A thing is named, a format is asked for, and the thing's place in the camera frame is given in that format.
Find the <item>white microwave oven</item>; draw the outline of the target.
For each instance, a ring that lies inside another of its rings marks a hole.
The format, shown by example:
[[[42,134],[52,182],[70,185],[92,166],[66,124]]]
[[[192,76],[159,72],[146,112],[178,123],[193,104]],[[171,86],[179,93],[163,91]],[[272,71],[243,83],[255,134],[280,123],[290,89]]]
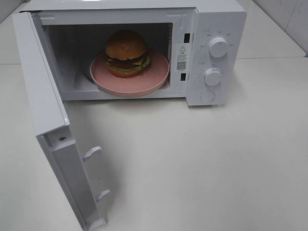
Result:
[[[124,99],[99,89],[81,66],[91,66],[113,33],[133,30],[169,62],[165,83],[139,98],[185,98],[189,106],[225,103],[246,20],[235,0],[33,0],[22,12],[40,16],[56,60],[62,101]],[[220,58],[209,52],[215,37],[228,43]],[[203,75],[210,68],[222,73],[218,85],[205,84]],[[200,100],[206,90],[215,93],[210,103]]]

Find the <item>white microwave door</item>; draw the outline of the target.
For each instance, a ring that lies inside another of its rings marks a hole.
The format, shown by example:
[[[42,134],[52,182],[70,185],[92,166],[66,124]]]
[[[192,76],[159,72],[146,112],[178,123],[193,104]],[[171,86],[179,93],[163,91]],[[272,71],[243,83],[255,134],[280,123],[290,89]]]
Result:
[[[100,146],[78,149],[58,91],[56,60],[37,13],[13,16],[16,40],[35,136],[84,231],[106,224],[100,202],[109,190],[95,192],[85,164],[102,153]]]

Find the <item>lower white microwave knob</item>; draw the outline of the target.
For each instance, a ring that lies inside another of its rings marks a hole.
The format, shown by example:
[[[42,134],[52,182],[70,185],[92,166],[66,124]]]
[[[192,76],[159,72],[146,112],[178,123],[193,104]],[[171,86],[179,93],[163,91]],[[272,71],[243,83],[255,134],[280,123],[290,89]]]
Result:
[[[210,68],[204,72],[203,77],[206,85],[215,86],[221,82],[222,73],[217,68]]]

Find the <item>glass microwave turntable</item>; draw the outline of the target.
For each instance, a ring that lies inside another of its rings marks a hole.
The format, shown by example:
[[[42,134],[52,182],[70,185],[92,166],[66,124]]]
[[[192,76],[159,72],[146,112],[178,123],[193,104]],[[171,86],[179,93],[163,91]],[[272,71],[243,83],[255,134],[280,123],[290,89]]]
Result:
[[[93,82],[91,74],[90,74],[90,67],[89,66],[81,66],[81,72],[82,74],[91,82]]]

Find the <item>white microwave knob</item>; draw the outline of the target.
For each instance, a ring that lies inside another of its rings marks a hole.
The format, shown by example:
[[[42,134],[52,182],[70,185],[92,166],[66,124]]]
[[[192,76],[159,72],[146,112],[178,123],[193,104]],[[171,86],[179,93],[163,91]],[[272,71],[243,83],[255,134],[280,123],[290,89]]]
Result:
[[[228,51],[228,43],[224,37],[215,37],[208,44],[210,54],[215,58],[223,57]]]
[[[204,72],[203,77],[206,85],[215,86],[221,82],[222,73],[217,68],[210,68]]]

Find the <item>upper white microwave knob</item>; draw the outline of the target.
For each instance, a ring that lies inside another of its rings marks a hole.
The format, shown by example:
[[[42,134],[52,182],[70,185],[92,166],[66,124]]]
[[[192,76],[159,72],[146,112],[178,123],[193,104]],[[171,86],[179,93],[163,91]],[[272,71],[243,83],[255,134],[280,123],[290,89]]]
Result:
[[[215,37],[208,44],[210,54],[215,58],[223,57],[228,51],[228,43],[224,37]]]

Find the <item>burger with cheese and lettuce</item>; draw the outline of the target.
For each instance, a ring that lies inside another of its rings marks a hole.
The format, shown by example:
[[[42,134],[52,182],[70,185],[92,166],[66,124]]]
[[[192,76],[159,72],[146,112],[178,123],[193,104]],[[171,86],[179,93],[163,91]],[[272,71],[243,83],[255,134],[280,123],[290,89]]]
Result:
[[[105,48],[106,68],[117,77],[132,77],[150,66],[151,57],[145,39],[132,30],[119,30],[111,35]]]

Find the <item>pink speckled plate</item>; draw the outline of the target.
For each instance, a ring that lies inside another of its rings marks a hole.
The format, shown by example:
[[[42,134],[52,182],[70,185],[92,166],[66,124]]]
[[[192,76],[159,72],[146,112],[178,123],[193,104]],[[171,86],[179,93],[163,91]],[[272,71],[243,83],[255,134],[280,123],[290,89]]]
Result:
[[[107,55],[101,54],[93,60],[90,75],[96,86],[104,92],[122,98],[146,96],[158,90],[169,74],[168,60],[157,51],[150,51],[148,68],[132,77],[117,77],[106,67]]]

